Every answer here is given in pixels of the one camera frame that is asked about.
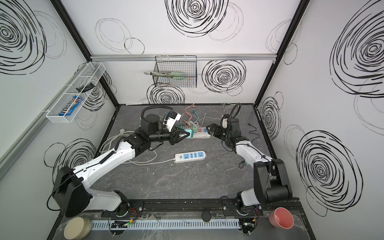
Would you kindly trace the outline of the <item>black front rail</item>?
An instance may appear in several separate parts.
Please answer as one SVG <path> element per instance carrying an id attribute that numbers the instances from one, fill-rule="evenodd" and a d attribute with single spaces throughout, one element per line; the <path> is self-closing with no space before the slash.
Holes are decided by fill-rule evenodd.
<path id="1" fill-rule="evenodd" d="M 253 214 L 262 216 L 267 211 L 283 207 L 288 210 L 299 211 L 303 208 L 298 198 L 288 201 L 276 202 L 265 206 L 241 207 L 237 199 L 157 199 L 157 200 L 128 200 L 128 206 L 123 204 L 124 212 L 122 216 L 141 217 L 150 212 L 210 212 L 229 216 L 248 216 Z"/>

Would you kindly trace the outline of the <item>teal charger plug with cable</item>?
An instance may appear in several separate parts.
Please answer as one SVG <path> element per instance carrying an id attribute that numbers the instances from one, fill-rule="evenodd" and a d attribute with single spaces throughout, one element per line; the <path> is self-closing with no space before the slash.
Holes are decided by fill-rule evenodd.
<path id="1" fill-rule="evenodd" d="M 193 118 L 188 123 L 188 125 L 185 126 L 185 127 L 200 127 L 200 124 L 199 124 L 200 117 L 199 117 L 199 115 L 196 113 L 195 110 L 191 110 L 191 112 L 192 112 Z"/>

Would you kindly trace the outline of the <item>blue candy packet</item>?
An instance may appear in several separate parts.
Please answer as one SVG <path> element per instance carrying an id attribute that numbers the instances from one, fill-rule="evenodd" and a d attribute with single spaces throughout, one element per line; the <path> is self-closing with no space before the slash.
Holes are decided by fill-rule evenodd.
<path id="1" fill-rule="evenodd" d="M 82 103 L 83 99 L 73 96 L 68 104 L 59 113 L 59 116 L 70 116 L 73 111 Z"/>

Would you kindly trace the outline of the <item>pink charger plug with cable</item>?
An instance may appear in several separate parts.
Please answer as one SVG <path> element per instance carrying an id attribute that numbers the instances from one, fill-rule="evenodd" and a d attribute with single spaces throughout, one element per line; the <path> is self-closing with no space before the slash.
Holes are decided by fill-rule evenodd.
<path id="1" fill-rule="evenodd" d="M 188 123 L 192 120 L 193 115 L 192 115 L 191 110 L 193 110 L 195 107 L 196 107 L 196 105 L 192 104 L 192 105 L 190 105 L 190 106 L 185 108 L 184 113 L 182 114 L 182 117 L 181 117 L 181 120 L 180 120 L 181 125 L 183 127 L 187 126 Z"/>

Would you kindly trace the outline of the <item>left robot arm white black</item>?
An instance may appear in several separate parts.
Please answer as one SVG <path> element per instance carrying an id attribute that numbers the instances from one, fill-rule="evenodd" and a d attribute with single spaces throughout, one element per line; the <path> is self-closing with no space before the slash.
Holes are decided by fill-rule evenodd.
<path id="1" fill-rule="evenodd" d="M 120 191 L 104 192 L 91 186 L 105 174 L 151 148 L 151 144 L 179 143 L 190 134 L 175 126 L 181 119 L 169 112 L 165 120 L 154 114 L 141 117 L 141 127 L 127 137 L 119 137 L 115 147 L 99 157 L 70 168 L 61 168 L 56 176 L 51 197 L 65 217 L 72 218 L 84 211 L 108 211 L 124 217 L 130 210 L 128 199 Z"/>

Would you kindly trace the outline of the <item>small blue white power strip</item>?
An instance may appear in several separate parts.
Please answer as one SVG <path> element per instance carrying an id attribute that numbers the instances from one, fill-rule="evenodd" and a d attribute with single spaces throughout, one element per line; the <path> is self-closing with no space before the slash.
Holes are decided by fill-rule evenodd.
<path id="1" fill-rule="evenodd" d="M 187 163 L 193 161 L 202 161 L 207 157 L 206 152 L 204 151 L 195 151 L 175 154 L 175 163 Z"/>

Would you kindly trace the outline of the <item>pink plastic cup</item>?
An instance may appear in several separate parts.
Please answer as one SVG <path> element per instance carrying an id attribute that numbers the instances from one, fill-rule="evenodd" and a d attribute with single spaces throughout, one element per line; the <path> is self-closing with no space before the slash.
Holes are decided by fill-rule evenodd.
<path id="1" fill-rule="evenodd" d="M 291 212 L 279 207 L 273 210 L 268 216 L 269 222 L 275 228 L 291 229 L 294 226 L 294 218 Z"/>

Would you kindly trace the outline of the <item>large multicolour power strip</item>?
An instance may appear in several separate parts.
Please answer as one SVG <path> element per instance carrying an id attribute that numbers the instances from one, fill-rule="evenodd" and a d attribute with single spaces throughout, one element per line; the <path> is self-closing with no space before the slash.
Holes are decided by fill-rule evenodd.
<path id="1" fill-rule="evenodd" d="M 208 133 L 206 128 L 186 128 L 194 130 L 194 137 L 188 139 L 209 139 L 211 135 Z"/>

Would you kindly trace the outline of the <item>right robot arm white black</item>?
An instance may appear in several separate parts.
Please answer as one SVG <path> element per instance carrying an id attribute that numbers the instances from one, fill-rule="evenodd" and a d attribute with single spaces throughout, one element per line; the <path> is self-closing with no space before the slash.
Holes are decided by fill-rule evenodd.
<path id="1" fill-rule="evenodd" d="M 238 194 L 242 207 L 264 206 L 293 197 L 285 163 L 265 155 L 248 138 L 242 136 L 238 119 L 226 117 L 220 125 L 210 124 L 206 129 L 253 168 L 253 188 Z"/>

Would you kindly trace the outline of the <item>round beige lid container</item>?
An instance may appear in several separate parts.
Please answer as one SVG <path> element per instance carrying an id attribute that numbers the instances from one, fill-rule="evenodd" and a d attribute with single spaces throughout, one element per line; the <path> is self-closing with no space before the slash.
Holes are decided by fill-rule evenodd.
<path id="1" fill-rule="evenodd" d="M 64 237 L 67 240 L 82 240 L 92 229 L 92 221 L 88 218 L 76 217 L 71 219 L 65 229 Z"/>

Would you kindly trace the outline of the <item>black round knob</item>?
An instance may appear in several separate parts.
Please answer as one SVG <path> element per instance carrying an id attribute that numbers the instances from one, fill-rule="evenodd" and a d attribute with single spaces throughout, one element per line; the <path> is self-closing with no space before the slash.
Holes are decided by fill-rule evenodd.
<path id="1" fill-rule="evenodd" d="M 209 211 L 203 211 L 202 212 L 202 220 L 204 222 L 209 222 L 211 220 L 211 217 L 212 217 L 212 215 Z"/>

